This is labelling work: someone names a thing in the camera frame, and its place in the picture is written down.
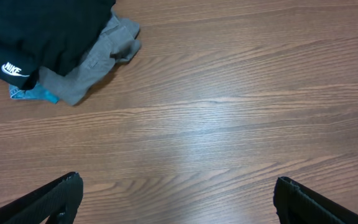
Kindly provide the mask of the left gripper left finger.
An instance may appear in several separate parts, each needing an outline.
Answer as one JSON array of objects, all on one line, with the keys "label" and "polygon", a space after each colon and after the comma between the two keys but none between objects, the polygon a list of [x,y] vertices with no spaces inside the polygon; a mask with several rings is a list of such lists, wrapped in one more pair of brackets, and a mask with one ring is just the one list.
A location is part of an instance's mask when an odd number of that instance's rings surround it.
[{"label": "left gripper left finger", "polygon": [[73,224],[83,199],[83,179],[69,172],[0,208],[0,224]]}]

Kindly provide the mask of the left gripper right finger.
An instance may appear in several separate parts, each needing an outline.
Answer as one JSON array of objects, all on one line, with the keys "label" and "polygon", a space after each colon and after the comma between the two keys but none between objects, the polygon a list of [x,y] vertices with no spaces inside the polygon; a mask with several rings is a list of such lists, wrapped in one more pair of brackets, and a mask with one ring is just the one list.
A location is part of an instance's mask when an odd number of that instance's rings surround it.
[{"label": "left gripper right finger", "polygon": [[273,205],[281,224],[358,224],[358,214],[289,177],[279,177]]}]

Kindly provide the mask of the folded blue denim garment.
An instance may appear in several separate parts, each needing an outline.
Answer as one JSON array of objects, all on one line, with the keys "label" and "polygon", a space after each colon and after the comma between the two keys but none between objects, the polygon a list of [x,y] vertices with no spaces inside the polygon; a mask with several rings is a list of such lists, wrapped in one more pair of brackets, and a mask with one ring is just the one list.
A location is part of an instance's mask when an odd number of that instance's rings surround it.
[{"label": "folded blue denim garment", "polygon": [[14,85],[9,85],[9,96],[13,100],[44,100],[54,104],[59,101],[59,97],[52,94],[40,83],[37,83],[31,90],[20,90]]}]

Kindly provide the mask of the folded black Nike garment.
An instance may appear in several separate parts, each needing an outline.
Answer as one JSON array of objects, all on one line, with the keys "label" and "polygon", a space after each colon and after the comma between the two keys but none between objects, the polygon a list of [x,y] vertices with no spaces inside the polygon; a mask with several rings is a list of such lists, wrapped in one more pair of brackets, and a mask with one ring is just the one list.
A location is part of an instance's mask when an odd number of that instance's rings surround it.
[{"label": "folded black Nike garment", "polygon": [[65,76],[96,42],[115,0],[0,0],[0,80],[31,90],[46,67]]}]

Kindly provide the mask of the folded grey trousers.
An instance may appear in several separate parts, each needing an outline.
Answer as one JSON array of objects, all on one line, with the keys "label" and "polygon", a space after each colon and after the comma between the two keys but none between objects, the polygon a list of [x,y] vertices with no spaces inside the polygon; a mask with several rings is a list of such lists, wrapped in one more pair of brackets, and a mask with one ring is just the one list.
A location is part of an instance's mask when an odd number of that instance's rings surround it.
[{"label": "folded grey trousers", "polygon": [[115,65],[130,62],[141,48],[137,40],[140,25],[115,12],[94,45],[83,55],[79,66],[67,75],[60,76],[48,68],[39,70],[39,87],[46,100],[57,103],[63,100],[76,105],[88,90],[101,81]]}]

